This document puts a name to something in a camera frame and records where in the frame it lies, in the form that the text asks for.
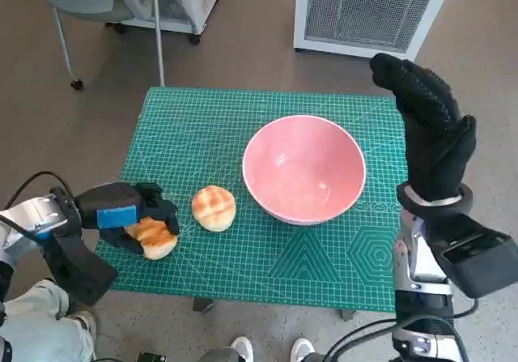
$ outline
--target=black robotic glove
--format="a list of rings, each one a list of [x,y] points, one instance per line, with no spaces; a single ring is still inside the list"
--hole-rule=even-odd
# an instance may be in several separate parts
[[[372,80],[396,97],[405,123],[408,181],[427,201],[457,196],[476,146],[474,117],[461,117],[451,88],[434,72],[408,60],[377,54]]]
[[[114,182],[101,185],[80,194],[74,202],[81,215],[83,228],[98,229],[101,239],[132,253],[143,254],[144,250],[137,240],[126,233],[124,227],[119,227],[128,225],[128,214],[110,215],[108,223],[113,227],[103,228],[106,222],[99,219],[99,211],[110,212],[117,208],[129,208],[133,210],[129,211],[133,220],[131,223],[151,217],[164,221],[172,235],[180,233],[176,218],[178,208],[170,200],[162,198],[162,188],[155,183],[139,182],[131,185],[127,182]]]
[[[162,220],[166,223],[172,235],[178,235],[180,233],[180,226],[176,218],[178,208],[170,200],[162,198],[162,188],[152,182],[139,182],[134,185],[134,188],[142,198],[142,203],[138,210],[138,220],[147,217],[154,220]],[[128,235],[123,227],[100,229],[99,234],[110,245],[122,247],[136,254],[144,253],[140,243]]]

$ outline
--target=black cable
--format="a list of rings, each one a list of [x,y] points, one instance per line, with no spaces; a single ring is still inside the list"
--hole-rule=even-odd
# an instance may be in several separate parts
[[[401,328],[407,327],[419,320],[435,320],[437,322],[442,322],[446,326],[450,328],[450,330],[453,332],[453,335],[455,336],[457,346],[459,347],[459,352],[461,354],[461,358],[464,362],[469,362],[468,352],[466,351],[466,347],[464,345],[464,342],[462,342],[462,338],[455,329],[455,327],[450,323],[448,320],[443,319],[442,317],[434,316],[434,315],[414,315],[413,317],[409,317],[408,319],[404,320],[403,322],[400,322],[394,326],[390,326],[387,328],[384,328],[382,330],[371,332],[370,334],[366,334],[364,336],[360,336],[357,339],[351,340],[350,342],[344,344],[342,347],[340,347],[332,356],[331,356],[331,362],[337,362],[338,358],[342,356],[346,351],[349,351],[351,348],[358,346],[361,343],[368,342],[370,340],[379,338],[380,336],[390,334],[394,332],[395,330],[400,330]]]
[[[343,336],[340,340],[338,340],[330,349],[329,351],[327,351],[327,354],[325,354],[325,357],[324,359],[322,360],[322,362],[330,362],[331,361],[331,355],[334,354],[334,352],[340,348],[342,346],[342,344],[348,339],[350,338],[351,336],[353,336],[354,334],[357,334],[358,332],[360,331],[363,331],[363,330],[366,330],[367,328],[369,327],[373,327],[373,326],[378,326],[379,324],[385,324],[385,323],[395,323],[396,322],[396,318],[393,318],[393,319],[382,319],[382,320],[377,320],[375,322],[371,322],[371,323],[368,323],[366,324],[365,326],[361,326],[359,328],[357,328],[356,330],[353,330],[351,331],[349,334],[346,334],[345,336]]]
[[[103,362],[105,360],[111,360],[112,362],[122,362],[121,360],[118,360],[117,358],[99,358],[97,360],[93,360],[92,362]]]
[[[4,215],[0,215],[0,222],[8,225],[9,227],[13,228],[23,236],[25,236],[30,241],[36,242],[38,245],[42,246],[44,245],[45,241],[39,237],[37,237],[32,232],[27,231],[25,228],[20,226],[19,224],[16,224],[11,219],[6,218]]]
[[[72,190],[70,189],[69,185],[66,183],[65,180],[63,180],[61,177],[59,177],[56,173],[54,172],[50,172],[49,170],[42,170],[41,172],[38,172],[38,173],[34,173],[32,176],[30,176],[27,180],[25,180],[25,182],[16,190],[15,194],[13,194],[11,196],[11,198],[9,199],[9,201],[7,202],[7,205],[4,207],[4,210],[6,210],[7,208],[11,208],[11,206],[13,205],[13,203],[16,201],[16,199],[18,198],[18,196],[23,192],[23,190],[25,190],[25,188],[27,188],[27,186],[33,182],[35,179],[37,179],[39,176],[52,176],[54,178],[56,178],[62,185],[63,185],[63,188],[65,188],[65,191],[67,192],[67,194],[71,197],[71,198],[74,198],[74,194],[72,193]]]
[[[466,317],[466,316],[472,315],[472,314],[474,314],[475,312],[478,311],[478,307],[479,307],[478,299],[473,299],[473,305],[472,305],[472,307],[470,309],[467,309],[464,312],[457,313],[456,315],[453,315],[453,318],[454,319],[460,319],[462,317]]]

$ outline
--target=table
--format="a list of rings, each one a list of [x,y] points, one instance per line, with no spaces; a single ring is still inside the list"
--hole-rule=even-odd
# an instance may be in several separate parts
[[[241,176],[242,155],[253,134],[274,119],[303,113],[343,126],[367,163],[357,203],[313,227],[267,215]],[[157,262],[103,241],[96,251],[119,270],[117,290],[392,311],[396,185],[405,176],[403,125],[391,98],[154,87],[121,179],[163,187],[165,198],[179,207],[179,243]],[[203,230],[191,216],[191,197],[210,184],[236,196],[236,219],[224,233]]]

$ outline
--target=bread roll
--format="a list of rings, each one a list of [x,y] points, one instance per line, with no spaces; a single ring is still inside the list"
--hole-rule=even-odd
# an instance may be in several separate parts
[[[195,220],[206,230],[222,232],[236,216],[236,200],[224,188],[209,185],[194,195],[191,209]]]
[[[165,222],[149,217],[140,219],[139,223],[128,226],[125,230],[144,248],[144,257],[148,259],[165,257],[178,243],[178,236],[169,232]]]

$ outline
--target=pink bowl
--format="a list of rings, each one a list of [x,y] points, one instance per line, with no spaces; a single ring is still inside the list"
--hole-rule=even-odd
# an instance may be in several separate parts
[[[289,224],[339,216],[358,200],[365,176],[365,160],[349,133],[310,115],[272,121],[256,132],[243,156],[250,194]]]

